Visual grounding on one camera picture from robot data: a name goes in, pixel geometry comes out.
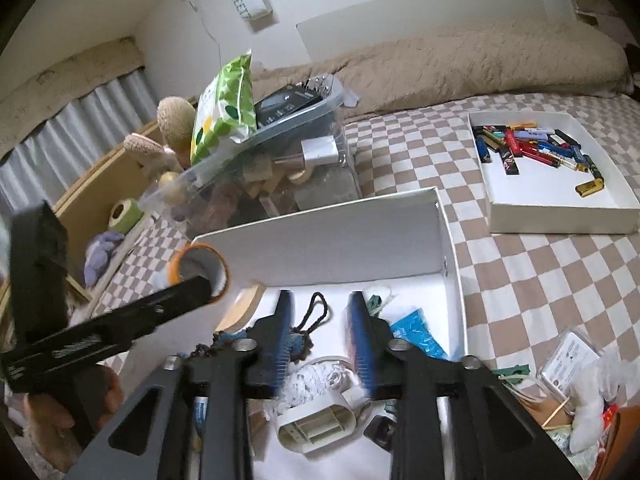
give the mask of ceiling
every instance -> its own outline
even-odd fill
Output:
[[[162,0],[36,0],[0,56],[0,99],[41,70],[131,34]]]

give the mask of cardboard box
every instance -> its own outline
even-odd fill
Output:
[[[630,234],[638,230],[640,203],[609,155],[571,115],[556,112],[485,111],[468,114],[469,127],[535,122],[562,130],[582,145],[605,181],[605,188],[581,198],[575,186],[591,173],[553,168],[527,157],[516,158],[519,175],[507,175],[500,156],[480,164],[492,233]]]
[[[388,286],[392,301],[381,317],[394,322],[421,308],[434,338],[453,359],[467,353],[465,309],[449,224],[435,188],[409,191],[268,219],[197,239],[215,247],[231,276],[226,296],[161,326],[129,352],[120,374],[130,392],[168,354],[191,352],[210,343],[211,333],[243,288],[254,281],[267,286],[254,319],[273,312],[282,288],[293,291],[294,324],[300,323],[311,295],[322,292],[331,321],[312,333],[309,359],[348,356],[345,307],[354,290],[376,283]],[[322,312],[321,305],[310,318]],[[444,399],[439,400],[443,427],[448,427]],[[370,416],[382,413],[377,403]],[[345,471],[359,477],[388,480],[391,456],[356,434],[318,450],[309,460],[284,449],[273,429],[266,444],[256,446],[256,478],[338,478]]]

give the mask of green tape roll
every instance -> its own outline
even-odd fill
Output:
[[[109,215],[109,231],[127,234],[142,218],[142,211],[132,198],[118,200]]]

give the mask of white curtain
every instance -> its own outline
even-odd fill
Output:
[[[0,164],[0,272],[7,275],[11,215],[56,201],[124,137],[156,115],[143,70],[98,86],[40,124]]]

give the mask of white oval plastic part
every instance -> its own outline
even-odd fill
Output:
[[[356,416],[342,394],[329,390],[286,410],[278,416],[276,426],[283,447],[305,454],[352,434]]]

